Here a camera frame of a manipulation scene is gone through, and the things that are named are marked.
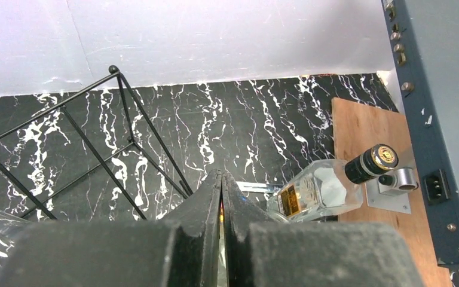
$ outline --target bottle label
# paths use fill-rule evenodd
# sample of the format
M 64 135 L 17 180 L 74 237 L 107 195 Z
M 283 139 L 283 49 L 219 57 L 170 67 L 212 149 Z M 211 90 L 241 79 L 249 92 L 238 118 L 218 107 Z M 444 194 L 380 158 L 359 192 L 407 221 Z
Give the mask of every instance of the bottle label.
M 287 217 L 300 213 L 301 208 L 298 204 L 294 185 L 288 186 L 279 193 L 279 209 Z

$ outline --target gold label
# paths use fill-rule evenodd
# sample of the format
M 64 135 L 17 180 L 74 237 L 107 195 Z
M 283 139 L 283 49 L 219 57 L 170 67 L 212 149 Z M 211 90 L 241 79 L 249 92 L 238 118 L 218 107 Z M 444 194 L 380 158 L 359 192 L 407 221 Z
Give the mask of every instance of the gold label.
M 379 158 L 385 163 L 393 163 L 395 161 L 395 153 L 387 146 L 380 146 L 377 150 Z
M 291 217 L 300 213 L 300 205 L 298 204 L 298 198 L 296 197 L 295 186 L 290 185 L 280 192 L 279 197 L 284 215 Z

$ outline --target bottle cap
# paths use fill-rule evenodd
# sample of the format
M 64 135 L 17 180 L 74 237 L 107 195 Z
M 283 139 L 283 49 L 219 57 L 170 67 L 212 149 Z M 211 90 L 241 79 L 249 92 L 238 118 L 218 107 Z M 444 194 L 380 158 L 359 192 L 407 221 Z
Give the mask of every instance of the bottle cap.
M 345 174 L 355 184 L 362 184 L 387 173 L 398 164 L 399 158 L 393 148 L 380 143 L 348 162 Z

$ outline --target metal bracket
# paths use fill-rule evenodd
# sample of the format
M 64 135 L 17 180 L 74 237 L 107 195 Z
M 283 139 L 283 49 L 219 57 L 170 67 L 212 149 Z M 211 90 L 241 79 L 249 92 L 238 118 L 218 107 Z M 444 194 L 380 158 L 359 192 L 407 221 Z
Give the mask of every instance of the metal bracket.
M 379 182 L 377 179 L 368 181 L 365 184 L 367 194 L 367 204 L 369 207 L 411 214 L 411 204 L 409 194 L 399 196 L 388 196 L 379 192 Z

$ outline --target wooden board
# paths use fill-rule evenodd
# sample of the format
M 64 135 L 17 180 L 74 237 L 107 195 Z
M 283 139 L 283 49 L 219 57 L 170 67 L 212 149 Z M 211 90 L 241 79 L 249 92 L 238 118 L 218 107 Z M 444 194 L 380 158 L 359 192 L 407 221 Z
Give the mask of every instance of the wooden board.
M 398 153 L 411 146 L 404 115 L 339 98 L 333 99 L 332 106 L 336 158 L 351 160 L 375 144 L 390 145 Z M 448 269 L 436 263 L 421 190 L 411 192 L 409 201 L 410 215 L 371 208 L 365 200 L 361 208 L 340 215 L 339 221 L 378 221 L 392 225 L 408 244 L 425 285 L 452 286 Z

